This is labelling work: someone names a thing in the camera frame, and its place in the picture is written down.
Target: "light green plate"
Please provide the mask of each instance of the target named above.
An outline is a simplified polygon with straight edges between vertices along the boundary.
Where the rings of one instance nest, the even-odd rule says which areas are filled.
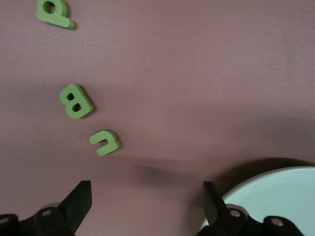
[[[315,167],[290,167],[257,175],[223,197],[226,204],[242,206],[256,221],[281,216],[304,236],[315,235]]]

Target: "green letter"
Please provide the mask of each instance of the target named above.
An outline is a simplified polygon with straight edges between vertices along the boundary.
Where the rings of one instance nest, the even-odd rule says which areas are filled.
[[[90,137],[91,144],[97,144],[104,140],[107,140],[107,144],[96,151],[99,156],[104,156],[112,151],[115,151],[120,146],[120,142],[117,140],[115,132],[110,129],[100,131]]]
[[[50,6],[55,6],[55,12],[50,12]],[[50,24],[72,29],[74,22],[67,18],[68,8],[64,0],[38,0],[36,17]]]
[[[69,85],[60,93],[60,101],[65,104],[65,112],[72,119],[85,116],[93,110],[93,105],[80,85]]]

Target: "plate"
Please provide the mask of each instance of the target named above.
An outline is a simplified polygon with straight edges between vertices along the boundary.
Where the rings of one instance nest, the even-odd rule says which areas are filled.
[[[252,177],[223,196],[258,222],[266,216],[292,221],[304,236],[315,234],[315,167],[289,167]]]

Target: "pink surface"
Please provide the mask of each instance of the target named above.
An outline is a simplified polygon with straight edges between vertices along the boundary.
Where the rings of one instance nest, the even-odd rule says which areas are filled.
[[[0,214],[90,179],[78,236],[190,236],[202,181],[227,186],[265,157],[314,163],[314,1],[67,3],[75,30],[37,20],[34,0],[0,4]],[[65,114],[69,84],[94,113]],[[103,129],[123,146],[99,157]]]

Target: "table surface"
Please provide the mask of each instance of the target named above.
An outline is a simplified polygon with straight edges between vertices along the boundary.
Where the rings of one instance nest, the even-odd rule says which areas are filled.
[[[77,236],[191,236],[202,182],[222,194],[314,163],[312,0],[67,0],[73,30],[0,1],[0,213],[20,219],[91,180]],[[95,106],[71,119],[60,92]],[[100,157],[89,137],[114,130]]]

